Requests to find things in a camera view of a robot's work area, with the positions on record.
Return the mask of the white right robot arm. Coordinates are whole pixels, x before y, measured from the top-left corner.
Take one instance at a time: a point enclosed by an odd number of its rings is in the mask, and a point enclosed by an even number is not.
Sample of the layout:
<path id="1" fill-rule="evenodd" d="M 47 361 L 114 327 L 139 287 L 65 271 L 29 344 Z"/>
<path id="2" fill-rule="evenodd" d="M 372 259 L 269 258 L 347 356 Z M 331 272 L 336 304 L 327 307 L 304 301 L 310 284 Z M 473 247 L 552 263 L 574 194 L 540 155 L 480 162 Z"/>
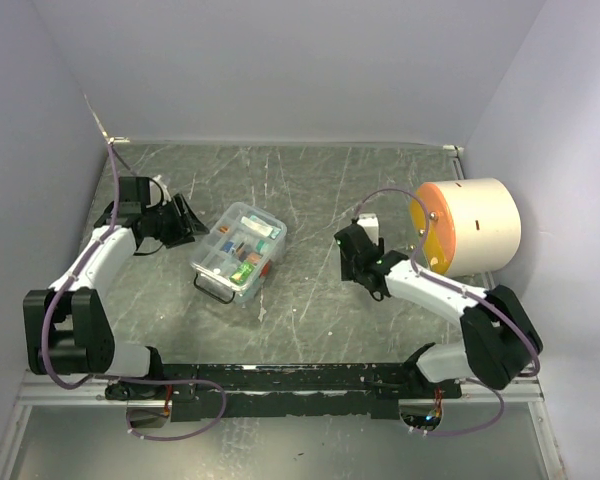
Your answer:
<path id="1" fill-rule="evenodd" d="M 543 343 L 510 288 L 486 290 L 436 274 L 401 252 L 386 252 L 383 241 L 373 242 L 357 223 L 334 239 L 342 280 L 364 287 L 378 302 L 417 304 L 461 331 L 461 341 L 425 345 L 405 361 L 404 384 L 411 395 L 423 398 L 442 382 L 468 378 L 502 390 L 528 367 L 538 373 Z"/>

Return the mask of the white teal swab packet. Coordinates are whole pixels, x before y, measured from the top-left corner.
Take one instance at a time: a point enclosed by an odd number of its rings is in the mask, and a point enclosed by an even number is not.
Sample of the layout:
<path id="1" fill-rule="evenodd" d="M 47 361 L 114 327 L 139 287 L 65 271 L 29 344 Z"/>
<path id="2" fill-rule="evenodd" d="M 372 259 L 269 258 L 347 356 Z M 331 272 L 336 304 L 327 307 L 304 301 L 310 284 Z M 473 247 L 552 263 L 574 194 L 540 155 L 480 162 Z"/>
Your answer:
<path id="1" fill-rule="evenodd" d="M 251 215 L 249 217 L 242 216 L 240 223 L 259 235 L 271 238 L 273 240 L 275 240 L 281 233 L 281 229 L 279 227 L 267 223 L 256 215 Z"/>

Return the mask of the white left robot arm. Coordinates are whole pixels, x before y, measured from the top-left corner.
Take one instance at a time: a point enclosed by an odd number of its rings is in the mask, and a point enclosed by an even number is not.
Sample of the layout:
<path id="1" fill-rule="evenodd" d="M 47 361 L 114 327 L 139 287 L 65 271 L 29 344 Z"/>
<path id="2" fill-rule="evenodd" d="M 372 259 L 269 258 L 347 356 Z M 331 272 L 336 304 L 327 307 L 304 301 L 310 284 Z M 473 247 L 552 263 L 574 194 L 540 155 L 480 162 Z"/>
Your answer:
<path id="1" fill-rule="evenodd" d="M 170 249 L 208 232 L 184 196 L 169 194 L 160 180 L 121 177 L 116 197 L 95 221 L 74 263 L 48 288 L 31 290 L 23 300 L 30 370 L 54 379 L 71 374 L 130 378 L 142 398 L 161 395 L 167 375 L 157 349 L 116 341 L 103 300 L 145 239 Z"/>

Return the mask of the green ointment sachet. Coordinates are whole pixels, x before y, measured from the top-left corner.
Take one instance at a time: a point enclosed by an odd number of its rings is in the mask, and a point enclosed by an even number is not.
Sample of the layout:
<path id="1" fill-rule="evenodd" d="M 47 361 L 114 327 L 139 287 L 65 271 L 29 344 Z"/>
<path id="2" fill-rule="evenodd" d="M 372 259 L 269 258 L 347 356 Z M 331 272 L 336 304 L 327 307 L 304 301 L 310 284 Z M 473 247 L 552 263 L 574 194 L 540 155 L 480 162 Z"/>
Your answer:
<path id="1" fill-rule="evenodd" d="M 244 261 L 230 275 L 229 280 L 235 285 L 244 285 L 254 270 L 255 266 L 253 264 Z"/>

